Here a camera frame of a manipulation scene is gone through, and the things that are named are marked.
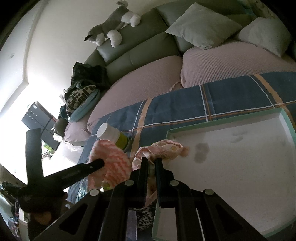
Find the leopard print scrunchie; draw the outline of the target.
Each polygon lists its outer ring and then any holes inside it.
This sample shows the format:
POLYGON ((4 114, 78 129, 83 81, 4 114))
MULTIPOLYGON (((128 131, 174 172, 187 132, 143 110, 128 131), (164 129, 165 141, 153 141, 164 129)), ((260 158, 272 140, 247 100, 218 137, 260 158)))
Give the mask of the leopard print scrunchie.
POLYGON ((137 215, 137 231, 142 232, 148 228, 152 228, 154 222, 156 208, 153 206, 144 207, 136 210, 137 215))

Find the dark clothes pile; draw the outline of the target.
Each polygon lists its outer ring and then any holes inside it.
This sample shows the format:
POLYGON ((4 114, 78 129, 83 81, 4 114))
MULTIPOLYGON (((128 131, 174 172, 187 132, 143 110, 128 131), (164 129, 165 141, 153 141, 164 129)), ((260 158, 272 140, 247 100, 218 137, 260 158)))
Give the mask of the dark clothes pile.
POLYGON ((100 65, 91 66, 76 62, 73 66, 71 85, 65 93, 65 99, 67 100, 74 90, 82 89, 88 85, 95 85, 95 88, 101 92, 108 90, 111 83, 106 68, 100 65))

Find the purple cloth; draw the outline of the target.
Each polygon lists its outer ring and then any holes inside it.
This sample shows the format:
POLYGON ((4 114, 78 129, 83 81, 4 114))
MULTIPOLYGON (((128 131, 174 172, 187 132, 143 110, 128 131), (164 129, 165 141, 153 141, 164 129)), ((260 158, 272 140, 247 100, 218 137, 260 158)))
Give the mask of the purple cloth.
POLYGON ((137 213, 135 210, 128 211, 125 240, 137 240, 137 213))

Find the dark cabinet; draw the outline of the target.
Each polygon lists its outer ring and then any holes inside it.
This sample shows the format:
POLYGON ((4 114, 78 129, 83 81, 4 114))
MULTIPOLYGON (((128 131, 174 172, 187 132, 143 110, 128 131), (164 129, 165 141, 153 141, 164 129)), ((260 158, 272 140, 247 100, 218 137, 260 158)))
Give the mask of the dark cabinet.
POLYGON ((30 129, 41 129, 41 140, 53 150, 59 146, 59 142, 53 138, 52 127, 56 123, 56 119, 41 105, 35 101, 27 110, 22 122, 30 129))

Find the pink fuzzy sock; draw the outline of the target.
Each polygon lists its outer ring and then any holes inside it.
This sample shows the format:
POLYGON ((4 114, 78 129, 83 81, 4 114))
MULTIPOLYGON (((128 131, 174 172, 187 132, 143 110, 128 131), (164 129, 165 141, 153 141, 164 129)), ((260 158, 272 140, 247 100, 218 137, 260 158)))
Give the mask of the pink fuzzy sock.
POLYGON ((132 163, 127 154, 109 140, 97 140, 88 157, 92 164, 102 159, 104 166, 88 175, 88 190, 100 189, 104 183, 114 188, 119 183, 129 179, 132 172, 132 163))

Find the pink seat cushion right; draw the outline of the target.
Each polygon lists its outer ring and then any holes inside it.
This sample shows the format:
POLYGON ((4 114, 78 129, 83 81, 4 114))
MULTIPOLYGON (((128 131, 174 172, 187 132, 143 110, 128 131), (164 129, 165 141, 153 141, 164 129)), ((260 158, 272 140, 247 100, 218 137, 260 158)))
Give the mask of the pink seat cushion right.
POLYGON ((218 47, 201 50, 192 47, 183 54, 181 83, 184 88, 269 72, 295 72, 295 61, 253 44, 230 41, 218 47))

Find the blue plaid cloth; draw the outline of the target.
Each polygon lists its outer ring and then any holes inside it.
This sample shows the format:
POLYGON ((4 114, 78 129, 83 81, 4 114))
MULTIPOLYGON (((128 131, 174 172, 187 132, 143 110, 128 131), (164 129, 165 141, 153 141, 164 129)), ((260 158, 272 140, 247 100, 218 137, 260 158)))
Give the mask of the blue plaid cloth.
POLYGON ((198 123, 285 109, 295 123, 295 72, 270 72, 183 88, 121 108, 95 121, 79 163, 86 163, 100 125, 119 129, 136 147, 163 140, 167 131, 198 123))

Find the white pill bottle green label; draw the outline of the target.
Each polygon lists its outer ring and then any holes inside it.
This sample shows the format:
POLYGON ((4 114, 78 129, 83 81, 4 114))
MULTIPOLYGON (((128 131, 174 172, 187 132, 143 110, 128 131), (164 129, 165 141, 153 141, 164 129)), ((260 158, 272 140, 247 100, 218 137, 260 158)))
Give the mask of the white pill bottle green label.
POLYGON ((103 123, 97 130, 96 136, 100 140, 109 140, 116 144, 116 146, 127 151, 130 145, 130 139, 117 128, 112 127, 108 123, 103 123))

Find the pink seat cushion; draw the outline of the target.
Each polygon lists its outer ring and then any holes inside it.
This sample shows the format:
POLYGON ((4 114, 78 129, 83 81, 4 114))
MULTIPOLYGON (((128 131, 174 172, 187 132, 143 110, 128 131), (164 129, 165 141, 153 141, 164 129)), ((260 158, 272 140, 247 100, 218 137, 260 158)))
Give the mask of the pink seat cushion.
POLYGON ((295 61, 253 44, 230 41, 218 47, 201 50, 192 47, 183 54, 181 83, 184 88, 269 72, 295 72, 295 61))
POLYGON ((67 124, 64 139, 74 146, 83 146, 90 137, 87 122, 90 114, 86 114, 79 121, 67 124))
POLYGON ((119 79, 93 109, 87 129, 91 132, 101 117, 116 110, 181 89, 182 64, 181 57, 168 56, 119 79))

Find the clear plastic bag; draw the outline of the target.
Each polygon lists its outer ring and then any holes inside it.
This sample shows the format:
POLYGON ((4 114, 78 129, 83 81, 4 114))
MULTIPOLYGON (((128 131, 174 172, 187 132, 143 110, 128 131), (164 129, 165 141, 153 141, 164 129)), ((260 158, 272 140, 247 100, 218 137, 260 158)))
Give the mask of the clear plastic bag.
POLYGON ((88 180, 84 179, 79 186, 75 203, 80 201, 87 193, 88 193, 88 180))

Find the grey white plush toy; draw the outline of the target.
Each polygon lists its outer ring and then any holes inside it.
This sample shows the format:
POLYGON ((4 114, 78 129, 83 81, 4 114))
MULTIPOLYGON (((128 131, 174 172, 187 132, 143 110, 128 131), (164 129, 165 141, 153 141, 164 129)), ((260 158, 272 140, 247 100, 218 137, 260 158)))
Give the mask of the grey white plush toy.
POLYGON ((136 27, 140 24, 141 17, 137 13, 128 9, 127 1, 117 1, 118 8, 102 24, 91 28, 84 38, 84 41, 95 43, 101 46, 107 39, 110 40, 111 46, 116 48, 123 40, 119 29, 125 24, 136 27))

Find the white grey throw pillow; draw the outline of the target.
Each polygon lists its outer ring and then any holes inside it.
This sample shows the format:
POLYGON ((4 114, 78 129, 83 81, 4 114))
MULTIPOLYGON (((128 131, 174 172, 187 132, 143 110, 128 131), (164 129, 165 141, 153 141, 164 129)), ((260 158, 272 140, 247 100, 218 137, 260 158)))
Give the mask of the white grey throw pillow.
POLYGON ((256 18, 244 27, 236 39, 282 57, 290 43, 290 33, 279 19, 256 18))

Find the grey green sofa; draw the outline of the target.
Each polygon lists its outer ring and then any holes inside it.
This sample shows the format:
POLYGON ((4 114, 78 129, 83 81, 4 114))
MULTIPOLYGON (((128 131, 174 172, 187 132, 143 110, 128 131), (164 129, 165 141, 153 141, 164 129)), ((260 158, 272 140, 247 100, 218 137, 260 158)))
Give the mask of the grey green sofa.
POLYGON ((106 68, 109 81, 115 83, 123 76, 146 64, 168 56, 181 57, 192 44, 165 31, 194 3, 173 1, 156 6, 142 15, 140 24, 120 29, 121 44, 112 48, 107 40, 85 61, 91 66, 106 68))

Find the white tray with green rim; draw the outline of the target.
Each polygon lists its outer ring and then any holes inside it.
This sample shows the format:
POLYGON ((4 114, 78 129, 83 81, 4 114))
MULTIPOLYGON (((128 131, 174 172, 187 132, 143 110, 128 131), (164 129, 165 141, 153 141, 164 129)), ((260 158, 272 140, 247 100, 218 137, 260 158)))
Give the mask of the white tray with green rim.
POLYGON ((268 240, 295 234, 295 130, 282 108, 171 129, 189 148, 166 168, 191 189, 212 189, 268 240))

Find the light green throw pillow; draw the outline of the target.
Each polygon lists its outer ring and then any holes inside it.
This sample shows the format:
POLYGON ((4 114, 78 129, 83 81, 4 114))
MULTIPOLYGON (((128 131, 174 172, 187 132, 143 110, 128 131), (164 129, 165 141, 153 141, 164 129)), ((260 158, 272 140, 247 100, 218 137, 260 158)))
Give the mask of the light green throw pillow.
POLYGON ((236 21, 194 3, 167 28, 166 33, 208 50, 222 45, 241 29, 242 26, 236 21))

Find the beige pink cloth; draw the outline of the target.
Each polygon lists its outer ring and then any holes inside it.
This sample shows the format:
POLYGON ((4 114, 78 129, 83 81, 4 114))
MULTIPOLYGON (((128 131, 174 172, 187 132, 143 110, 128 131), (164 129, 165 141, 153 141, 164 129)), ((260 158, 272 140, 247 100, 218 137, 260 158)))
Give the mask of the beige pink cloth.
POLYGON ((169 162, 178 156, 186 157, 189 154, 189 147, 173 140, 161 140, 150 146, 140 147, 132 161, 132 170, 141 166, 142 158, 149 161, 149 177, 147 179, 147 197, 145 207, 151 205, 157 199, 157 187, 155 177, 155 160, 161 158, 163 166, 167 167, 169 162))

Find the pink seat cushion far left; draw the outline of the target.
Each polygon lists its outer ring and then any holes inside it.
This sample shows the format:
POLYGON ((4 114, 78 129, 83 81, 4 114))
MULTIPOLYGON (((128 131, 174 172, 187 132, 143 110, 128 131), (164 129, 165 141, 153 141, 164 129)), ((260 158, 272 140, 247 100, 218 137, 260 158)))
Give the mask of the pink seat cushion far left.
POLYGON ((83 146, 90 137, 87 122, 90 114, 86 114, 79 121, 67 124, 64 139, 74 146, 83 146))

